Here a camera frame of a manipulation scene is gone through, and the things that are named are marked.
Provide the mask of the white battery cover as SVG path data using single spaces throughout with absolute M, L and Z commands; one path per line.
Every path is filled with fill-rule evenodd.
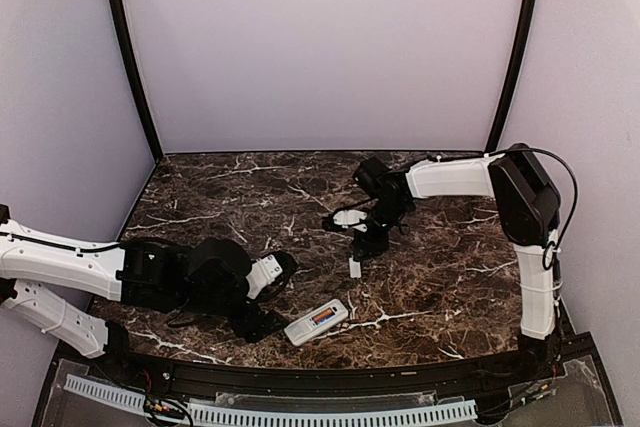
M 356 261 L 353 257 L 350 257 L 348 260 L 349 265 L 349 275 L 351 278 L 359 279 L 361 277 L 361 264 Z

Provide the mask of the orange battery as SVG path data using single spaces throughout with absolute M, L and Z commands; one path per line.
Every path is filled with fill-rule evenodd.
M 330 319 L 334 315 L 335 315 L 335 311 L 333 309 L 326 309 L 323 312 L 320 312 L 320 313 L 316 314 L 315 316 L 313 316 L 312 317 L 312 321 L 316 325 L 319 325 L 319 324 L 327 321 L 328 319 Z

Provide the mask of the white remote control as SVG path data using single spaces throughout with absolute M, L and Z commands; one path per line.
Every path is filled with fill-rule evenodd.
M 344 304 L 333 299 L 290 323 L 284 333 L 294 346 L 300 346 L 340 324 L 348 316 Z

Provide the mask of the blue battery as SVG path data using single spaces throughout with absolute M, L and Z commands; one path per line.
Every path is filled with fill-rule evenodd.
M 324 312 L 324 313 L 320 313 L 316 316 L 313 317 L 313 322 L 315 323 L 316 326 L 319 326 L 325 322 L 328 322 L 329 320 L 331 320 L 332 318 L 334 318 L 336 316 L 336 313 L 333 311 L 328 311 L 328 312 Z

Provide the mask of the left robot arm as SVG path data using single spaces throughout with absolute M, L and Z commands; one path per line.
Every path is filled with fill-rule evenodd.
M 207 238 L 195 247 L 157 237 L 91 243 L 27 228 L 1 208 L 1 306 L 73 347 L 101 358 L 120 383 L 141 374 L 128 332 L 93 317 L 50 291 L 57 285 L 160 313 L 224 317 L 234 334 L 256 343 L 284 328 L 261 305 L 286 287 L 294 258 L 276 251 L 253 260 L 236 242 Z

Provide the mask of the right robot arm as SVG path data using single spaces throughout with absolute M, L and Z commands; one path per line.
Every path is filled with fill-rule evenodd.
M 522 336 L 548 339 L 558 317 L 559 255 L 576 209 L 561 213 L 561 193 L 543 158 L 573 172 L 559 155 L 524 143 L 475 157 L 425 159 L 404 168 L 367 158 L 353 175 L 365 201 L 331 217 L 332 224 L 353 233 L 351 269 L 384 254 L 391 230 L 404 229 L 406 217 L 419 204 L 442 200 L 459 207 L 467 202 L 466 224 L 492 221 L 514 249 Z

